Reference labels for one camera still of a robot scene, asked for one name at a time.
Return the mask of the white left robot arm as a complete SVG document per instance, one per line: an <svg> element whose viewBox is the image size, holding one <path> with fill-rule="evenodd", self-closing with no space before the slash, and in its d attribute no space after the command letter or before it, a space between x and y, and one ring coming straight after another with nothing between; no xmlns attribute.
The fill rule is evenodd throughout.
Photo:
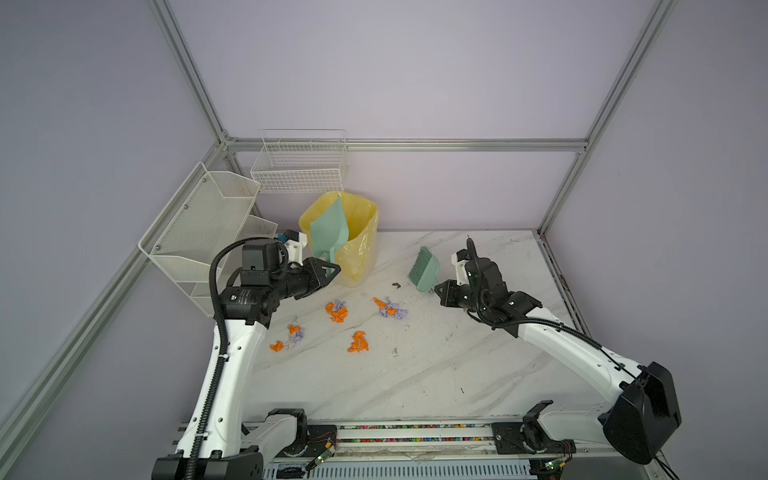
<svg viewBox="0 0 768 480"><path fill-rule="evenodd" d="M246 384L273 314L328 286L341 268L304 257L308 239L293 230L237 240L212 259L207 286L214 339L196 406L175 451L156 460L154 479L259 479L280 454L308 447L301 409L274 409L254 429L243 422Z"/></svg>

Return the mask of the yellow lined trash bin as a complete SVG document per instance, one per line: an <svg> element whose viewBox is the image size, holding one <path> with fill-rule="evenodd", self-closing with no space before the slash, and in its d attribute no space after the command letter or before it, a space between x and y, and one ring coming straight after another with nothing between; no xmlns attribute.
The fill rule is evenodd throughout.
<svg viewBox="0 0 768 480"><path fill-rule="evenodd" d="M310 222L316 218L319 208L326 202L330 194L336 192L322 194L299 219L299 226L308 237L313 255ZM341 266L341 273L336 277L335 283L347 287L357 287L371 273L377 260L379 211L377 205L365 197L348 192L338 193L342 195L343 208L349 227L349 240L337 253L335 264Z"/></svg>

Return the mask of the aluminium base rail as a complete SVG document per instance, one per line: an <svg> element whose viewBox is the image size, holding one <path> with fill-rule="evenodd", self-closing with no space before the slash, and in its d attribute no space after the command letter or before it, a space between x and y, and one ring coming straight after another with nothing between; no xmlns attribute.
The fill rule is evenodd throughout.
<svg viewBox="0 0 768 480"><path fill-rule="evenodd" d="M236 450L189 458L179 440L158 459L154 479L559 479L578 458L605 446L545 440L532 447L520 419L502 422L374 421L310 423L278 413L236 426Z"/></svg>

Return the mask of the white mesh wall shelf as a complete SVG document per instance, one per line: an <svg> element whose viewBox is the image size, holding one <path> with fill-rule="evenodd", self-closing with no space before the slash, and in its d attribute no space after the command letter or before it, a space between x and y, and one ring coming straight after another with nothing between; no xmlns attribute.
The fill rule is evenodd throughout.
<svg viewBox="0 0 768 480"><path fill-rule="evenodd" d="M277 224L255 214L260 184L198 164L138 243L138 249L207 317L209 269L227 245L272 237Z"/></svg>

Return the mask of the green hand brush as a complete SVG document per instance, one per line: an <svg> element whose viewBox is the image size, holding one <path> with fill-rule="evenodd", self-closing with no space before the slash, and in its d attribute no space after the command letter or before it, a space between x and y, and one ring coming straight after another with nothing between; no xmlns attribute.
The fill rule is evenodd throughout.
<svg viewBox="0 0 768 480"><path fill-rule="evenodd" d="M408 273L409 281L419 292L428 292L437 285L439 273L438 258L427 247L422 246Z"/></svg>

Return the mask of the green plastic dustpan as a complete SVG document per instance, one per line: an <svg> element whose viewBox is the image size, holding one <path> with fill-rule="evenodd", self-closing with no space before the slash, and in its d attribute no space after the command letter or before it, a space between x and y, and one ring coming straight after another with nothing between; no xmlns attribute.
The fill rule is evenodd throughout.
<svg viewBox="0 0 768 480"><path fill-rule="evenodd" d="M331 193L310 222L314 255L335 263L338 251L349 240L349 227L343 208L342 195Z"/></svg>

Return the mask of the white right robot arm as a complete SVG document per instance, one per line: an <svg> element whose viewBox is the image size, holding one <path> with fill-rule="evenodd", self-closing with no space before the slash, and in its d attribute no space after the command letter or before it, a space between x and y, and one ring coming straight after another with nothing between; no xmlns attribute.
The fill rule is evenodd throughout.
<svg viewBox="0 0 768 480"><path fill-rule="evenodd" d="M507 288L498 265L477 253L473 240L451 258L456 276L435 287L442 306L463 310L476 322L534 345L590 385L601 397L589 407L542 400L526 412L513 443L531 454L578 442L611 446L640 465L655 461L681 426L671 372L642 365L566 325L523 291Z"/></svg>

